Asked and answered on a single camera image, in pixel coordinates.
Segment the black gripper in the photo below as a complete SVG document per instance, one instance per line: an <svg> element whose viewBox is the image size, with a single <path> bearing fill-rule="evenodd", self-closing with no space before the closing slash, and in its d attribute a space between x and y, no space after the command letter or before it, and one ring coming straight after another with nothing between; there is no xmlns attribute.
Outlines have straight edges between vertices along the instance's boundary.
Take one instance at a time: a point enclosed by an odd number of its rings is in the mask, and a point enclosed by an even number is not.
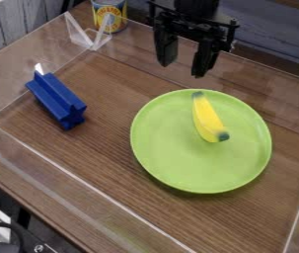
<svg viewBox="0 0 299 253"><path fill-rule="evenodd" d="M191 75L204 76L214 67L219 51L230 51L239 21L219 12L221 0L172 0L172 6L150 0L150 24L155 55L166 67L178 56L178 38L198 42Z"/></svg>

